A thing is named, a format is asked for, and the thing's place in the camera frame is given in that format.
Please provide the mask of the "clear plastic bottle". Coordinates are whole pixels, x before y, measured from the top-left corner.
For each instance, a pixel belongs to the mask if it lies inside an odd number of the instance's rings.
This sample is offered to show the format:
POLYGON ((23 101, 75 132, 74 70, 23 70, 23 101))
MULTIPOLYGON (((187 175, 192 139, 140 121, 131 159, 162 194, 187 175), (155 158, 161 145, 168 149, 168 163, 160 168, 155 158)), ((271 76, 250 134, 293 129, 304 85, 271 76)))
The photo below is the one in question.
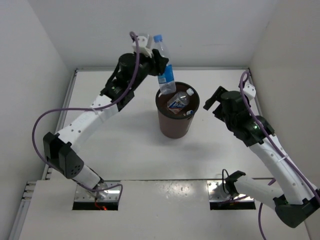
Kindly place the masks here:
POLYGON ((189 115, 191 115, 191 114, 193 114, 193 113, 194 113, 193 110, 188 110, 184 115, 185 115, 185 116, 189 116, 189 115))

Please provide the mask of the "orange label clear bottle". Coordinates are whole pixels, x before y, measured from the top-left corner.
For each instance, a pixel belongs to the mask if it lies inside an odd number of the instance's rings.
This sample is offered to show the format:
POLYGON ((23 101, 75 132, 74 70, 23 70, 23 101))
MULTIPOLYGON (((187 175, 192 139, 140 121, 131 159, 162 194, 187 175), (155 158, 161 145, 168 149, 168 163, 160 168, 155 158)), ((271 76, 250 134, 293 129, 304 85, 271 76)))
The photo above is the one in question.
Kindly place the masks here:
POLYGON ((191 88, 186 91, 179 91, 167 102, 167 109, 174 114, 178 114, 190 103, 193 94, 194 91, 191 88))

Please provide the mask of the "brown plastic waste bin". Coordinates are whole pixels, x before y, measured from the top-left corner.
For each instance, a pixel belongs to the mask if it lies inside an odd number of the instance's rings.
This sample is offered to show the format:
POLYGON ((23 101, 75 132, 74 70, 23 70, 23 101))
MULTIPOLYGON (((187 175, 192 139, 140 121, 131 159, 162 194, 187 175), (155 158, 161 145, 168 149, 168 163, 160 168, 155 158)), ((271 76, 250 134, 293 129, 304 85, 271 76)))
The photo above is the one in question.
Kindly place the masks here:
POLYGON ((170 93, 162 95, 160 90, 155 95, 155 104, 158 114, 158 122, 160 131, 168 138, 179 139, 184 137, 194 119, 196 112, 200 106, 200 97, 197 91, 187 83, 176 82, 176 92, 185 92, 191 88, 194 94, 190 97, 190 103, 178 114, 174 114, 167 108, 167 102, 176 94, 170 93), (194 113, 185 115, 189 110, 193 110, 194 113))

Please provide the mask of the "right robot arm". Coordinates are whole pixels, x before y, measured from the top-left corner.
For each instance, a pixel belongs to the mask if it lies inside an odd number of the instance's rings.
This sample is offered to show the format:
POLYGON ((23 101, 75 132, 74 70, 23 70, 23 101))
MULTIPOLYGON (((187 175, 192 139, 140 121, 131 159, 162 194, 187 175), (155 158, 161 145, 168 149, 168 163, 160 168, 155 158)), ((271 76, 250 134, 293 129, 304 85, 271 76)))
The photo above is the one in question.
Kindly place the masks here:
POLYGON ((250 114, 247 96, 219 86, 203 108, 209 110, 215 102, 219 105, 213 111, 214 116, 259 157, 279 185, 275 188, 260 184, 238 170, 224 180, 220 187, 222 195, 234 198, 244 194, 254 198, 274 210, 285 225, 296 228, 319 209, 319 188, 296 172, 296 165, 268 121, 250 114))

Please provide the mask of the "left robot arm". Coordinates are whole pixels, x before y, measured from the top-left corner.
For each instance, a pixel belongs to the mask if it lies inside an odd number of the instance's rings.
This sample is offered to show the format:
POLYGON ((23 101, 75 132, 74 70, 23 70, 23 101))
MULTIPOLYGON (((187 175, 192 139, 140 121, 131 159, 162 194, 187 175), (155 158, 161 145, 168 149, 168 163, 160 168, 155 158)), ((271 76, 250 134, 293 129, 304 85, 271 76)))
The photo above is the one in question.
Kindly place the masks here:
POLYGON ((168 62, 168 58, 157 49, 153 49, 150 56, 143 53, 121 55, 105 87, 91 106, 65 128, 57 133, 48 132, 43 137, 46 163, 92 194, 108 190, 104 180, 85 165, 77 153, 104 122, 134 98, 134 91, 142 81, 147 76, 163 74, 168 62))

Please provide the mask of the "metal table edge rail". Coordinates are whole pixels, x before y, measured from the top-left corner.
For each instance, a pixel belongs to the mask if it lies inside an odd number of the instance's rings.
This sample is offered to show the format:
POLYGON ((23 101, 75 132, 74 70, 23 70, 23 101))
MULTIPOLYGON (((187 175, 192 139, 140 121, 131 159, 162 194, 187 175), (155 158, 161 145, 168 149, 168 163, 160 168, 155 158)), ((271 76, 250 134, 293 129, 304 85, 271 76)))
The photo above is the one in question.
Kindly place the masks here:
MULTIPOLYGON (((195 70, 249 70, 249 67, 195 67, 195 66, 182 66, 182 67, 173 67, 173 70, 175 71, 195 71, 195 70)), ((82 67, 77 68, 75 72, 106 72, 106 71, 114 71, 113 67, 82 67)))

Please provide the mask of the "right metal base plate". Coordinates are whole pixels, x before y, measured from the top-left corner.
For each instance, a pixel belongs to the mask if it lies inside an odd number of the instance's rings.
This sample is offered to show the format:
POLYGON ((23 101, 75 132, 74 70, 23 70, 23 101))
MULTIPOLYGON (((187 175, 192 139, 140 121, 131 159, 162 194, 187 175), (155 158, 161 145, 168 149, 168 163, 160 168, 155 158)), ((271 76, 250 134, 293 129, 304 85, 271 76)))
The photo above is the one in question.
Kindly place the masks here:
POLYGON ((207 191, 208 191, 208 198, 210 203, 231 203, 231 202, 253 202, 254 199, 245 195, 236 193, 234 195, 229 193, 227 189, 227 184, 222 184, 222 180, 208 180, 207 184, 207 191))

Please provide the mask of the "metal base plate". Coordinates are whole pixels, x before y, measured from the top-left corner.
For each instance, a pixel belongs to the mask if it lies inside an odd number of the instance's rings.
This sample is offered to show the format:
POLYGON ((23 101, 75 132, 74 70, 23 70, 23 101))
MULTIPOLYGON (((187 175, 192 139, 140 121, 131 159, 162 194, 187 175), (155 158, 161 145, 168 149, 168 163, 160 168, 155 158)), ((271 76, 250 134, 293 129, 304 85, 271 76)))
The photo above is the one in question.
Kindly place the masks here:
POLYGON ((94 203, 97 199, 98 203, 113 203, 120 198, 122 187, 120 181, 105 181, 102 184, 102 189, 107 190, 100 192, 91 192, 81 186, 77 186, 74 194, 74 202, 76 203, 94 203))
POLYGON ((208 180, 207 184, 207 191, 208 191, 208 198, 210 203, 231 203, 231 202, 253 202, 254 199, 245 195, 236 193, 234 195, 229 193, 227 189, 227 184, 222 184, 222 180, 208 180))

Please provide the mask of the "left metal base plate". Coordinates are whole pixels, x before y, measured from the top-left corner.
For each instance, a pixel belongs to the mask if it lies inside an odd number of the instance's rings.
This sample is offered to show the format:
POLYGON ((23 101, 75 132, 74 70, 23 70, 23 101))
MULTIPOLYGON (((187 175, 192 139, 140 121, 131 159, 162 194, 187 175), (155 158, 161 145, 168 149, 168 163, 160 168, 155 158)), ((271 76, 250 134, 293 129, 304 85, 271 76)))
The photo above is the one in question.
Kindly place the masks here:
POLYGON ((76 203, 94 203, 97 199, 98 203, 113 203, 120 198, 122 187, 120 181, 105 181, 102 184, 102 189, 107 190, 100 192, 91 192, 81 186, 77 186, 74 194, 74 202, 76 203))

